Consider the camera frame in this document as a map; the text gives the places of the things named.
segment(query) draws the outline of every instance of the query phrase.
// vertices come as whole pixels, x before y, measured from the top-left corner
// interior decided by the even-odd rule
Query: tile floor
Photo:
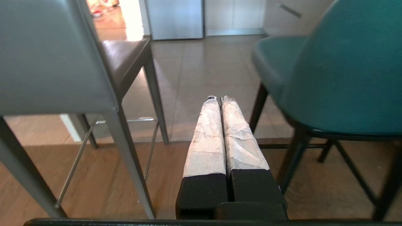
[[[100,39],[126,39],[125,29],[99,29]],[[193,136],[202,103],[207,96],[234,97],[246,119],[250,117],[259,78],[250,54],[261,36],[207,37],[192,41],[155,41],[152,46],[159,86],[171,141]],[[155,115],[147,82],[141,71],[123,100],[127,118]],[[57,115],[8,117],[23,145],[68,144],[68,135]],[[149,142],[154,125],[130,125],[134,142]],[[267,100],[256,131],[257,138],[290,137],[286,124],[271,99]],[[95,129],[99,142],[112,142],[107,127]]]

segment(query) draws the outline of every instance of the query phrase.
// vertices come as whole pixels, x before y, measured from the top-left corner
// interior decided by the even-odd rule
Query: wooden floor
[[[288,142],[268,140],[266,142]],[[394,153],[390,144],[343,142],[362,174],[378,193]],[[174,204],[189,142],[157,143],[147,185],[159,219],[174,219]],[[136,144],[144,168],[150,144]],[[52,191],[59,194],[78,146],[26,147]],[[284,150],[263,150],[274,175]],[[307,150],[287,194],[290,219],[368,218],[373,207],[335,149],[324,164],[316,162],[319,150]],[[402,221],[402,196],[394,202],[387,220]],[[21,226],[47,217],[29,194],[0,165],[0,225]],[[87,146],[62,204],[69,217],[146,219],[119,153],[113,145],[99,150]]]

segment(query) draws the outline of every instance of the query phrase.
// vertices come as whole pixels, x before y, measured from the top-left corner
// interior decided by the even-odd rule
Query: gray bar stool
[[[154,219],[121,107],[122,98],[144,66],[162,137],[168,143],[149,39],[99,42],[85,0],[5,0],[0,7],[0,21],[3,164],[49,216],[67,217],[60,200],[56,200],[3,117],[77,114],[88,128],[88,139],[92,135],[84,114],[99,113],[135,183],[147,216]],[[96,147],[93,136],[90,140]]]

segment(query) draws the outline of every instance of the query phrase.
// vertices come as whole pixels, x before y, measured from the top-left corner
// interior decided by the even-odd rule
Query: metal footrest bar
[[[369,198],[369,200],[372,202],[373,205],[376,205],[377,204],[376,196],[374,195],[373,191],[368,186],[366,181],[363,179],[362,175],[360,174],[360,172],[357,169],[357,167],[355,166],[355,164],[353,164],[353,161],[351,160],[349,155],[343,149],[343,147],[339,143],[339,141],[335,141],[334,144],[335,144],[336,148],[338,149],[340,155],[342,156],[343,160],[346,162],[346,165],[348,165],[349,169],[352,171],[353,175],[355,176],[355,178],[359,182],[359,185],[361,186],[361,188],[366,193],[366,195]]]
[[[259,144],[260,149],[288,149],[289,144]],[[325,144],[309,144],[306,148],[325,148]]]
[[[141,118],[137,118],[137,119],[127,119],[128,123],[130,123],[130,122],[140,122],[140,121],[156,121],[155,129],[154,129],[154,133],[152,135],[152,141],[151,141],[152,142],[152,144],[151,144],[151,152],[150,152],[150,155],[148,157],[148,162],[147,162],[145,172],[144,172],[144,179],[146,180],[147,175],[148,175],[148,171],[149,171],[149,167],[150,167],[150,163],[151,163],[151,159],[152,159],[152,154],[153,154],[154,148],[155,148],[155,141],[156,141],[156,135],[158,133],[159,122],[153,117],[141,117]],[[88,131],[86,132],[86,134],[84,136],[84,139],[82,140],[82,144],[80,146],[80,149],[79,149],[79,151],[78,151],[78,153],[77,153],[77,155],[75,157],[74,163],[73,163],[73,165],[72,165],[72,167],[70,169],[70,172],[68,173],[67,179],[64,182],[64,185],[63,185],[62,191],[60,192],[59,198],[57,199],[57,201],[55,203],[56,208],[59,208],[61,206],[61,204],[62,204],[63,198],[66,195],[66,191],[68,189],[68,186],[70,185],[70,182],[71,182],[71,179],[72,179],[72,177],[73,177],[73,175],[75,173],[75,170],[77,169],[78,162],[81,159],[82,153],[84,152],[86,143],[87,143],[87,141],[89,139],[89,136],[90,136],[92,130],[94,129],[94,127],[96,125],[101,125],[101,124],[106,124],[106,121],[96,121],[95,123],[93,123],[89,127]]]

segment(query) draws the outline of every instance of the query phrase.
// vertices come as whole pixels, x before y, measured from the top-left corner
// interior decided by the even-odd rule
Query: white tape wrap
[[[221,111],[216,99],[207,100],[201,109],[187,153],[183,177],[226,174],[225,142]]]
[[[250,126],[235,99],[222,99],[228,175],[232,169],[269,170]]]

